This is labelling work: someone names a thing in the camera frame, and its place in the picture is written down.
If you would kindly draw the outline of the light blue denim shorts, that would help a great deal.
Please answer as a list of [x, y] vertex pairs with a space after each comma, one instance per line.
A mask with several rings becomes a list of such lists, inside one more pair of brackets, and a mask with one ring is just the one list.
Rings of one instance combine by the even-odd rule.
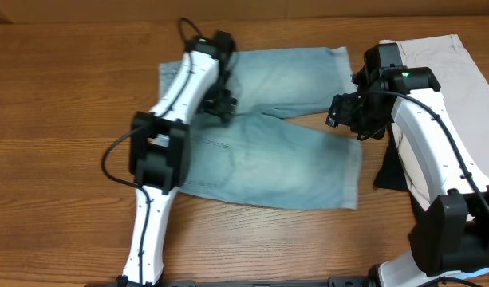
[[361, 144], [291, 123], [351, 93], [344, 47], [241, 52], [229, 83], [231, 121], [205, 113], [191, 125], [191, 166], [182, 192], [290, 210], [356, 209]]

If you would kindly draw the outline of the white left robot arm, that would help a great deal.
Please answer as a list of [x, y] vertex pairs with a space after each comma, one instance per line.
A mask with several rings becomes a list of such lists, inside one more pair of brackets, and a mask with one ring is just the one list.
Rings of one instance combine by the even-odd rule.
[[130, 182], [136, 192], [136, 217], [128, 260], [119, 286], [158, 286], [164, 272], [168, 217], [191, 163], [191, 121], [198, 112], [226, 123], [238, 103], [227, 89], [236, 50], [229, 33], [187, 40], [178, 73], [150, 112], [137, 112], [130, 131]]

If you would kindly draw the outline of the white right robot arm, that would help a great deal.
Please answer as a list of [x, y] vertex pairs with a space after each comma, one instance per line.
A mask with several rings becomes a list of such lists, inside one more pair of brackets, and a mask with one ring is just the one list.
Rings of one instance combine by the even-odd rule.
[[428, 185], [430, 204], [409, 233], [410, 247], [367, 276], [331, 277], [331, 286], [469, 285], [489, 272], [489, 178], [473, 163], [427, 67], [404, 65], [396, 44], [367, 50], [353, 75], [357, 91], [337, 95], [326, 123], [346, 125], [361, 141], [397, 124]]

